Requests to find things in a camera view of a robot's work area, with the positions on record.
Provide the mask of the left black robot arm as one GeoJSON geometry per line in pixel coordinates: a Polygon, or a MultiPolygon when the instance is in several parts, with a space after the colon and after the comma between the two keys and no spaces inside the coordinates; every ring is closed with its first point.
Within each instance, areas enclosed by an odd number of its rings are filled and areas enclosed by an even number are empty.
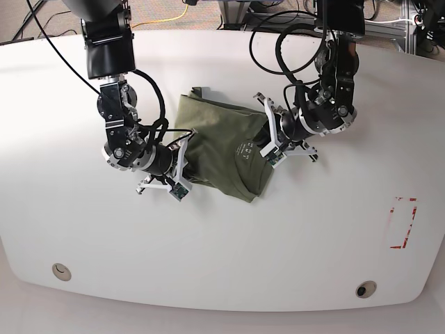
{"type": "Polygon", "coordinates": [[[318,159],[316,148],[307,143],[312,136],[337,134],[349,128],[357,117],[353,105],[354,76],[359,68],[356,38],[365,34],[363,1],[317,1],[311,14],[313,24],[288,25],[275,43],[276,73],[285,76],[294,88],[294,100],[284,108],[261,93],[255,95],[268,122],[255,138],[260,154],[272,167],[287,157],[318,159]],[[321,31],[321,42],[314,55],[302,66],[290,70],[282,55],[284,39],[310,29],[321,31]]]}

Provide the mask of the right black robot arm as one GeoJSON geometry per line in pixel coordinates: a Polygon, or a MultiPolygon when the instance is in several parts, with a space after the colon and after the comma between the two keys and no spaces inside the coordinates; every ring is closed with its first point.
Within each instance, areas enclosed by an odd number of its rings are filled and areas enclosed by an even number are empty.
{"type": "Polygon", "coordinates": [[[179,138],[164,145],[171,132],[163,95],[156,82],[137,70],[131,30],[131,9],[127,1],[66,1],[81,20],[89,79],[102,79],[97,110],[105,121],[107,141],[102,153],[106,163],[118,170],[141,171],[146,178],[136,189],[164,189],[181,200],[191,189],[184,177],[188,142],[192,129],[177,129],[179,138]],[[159,116],[143,125],[136,109],[137,94],[125,79],[130,72],[148,81],[159,102],[159,116]]]}

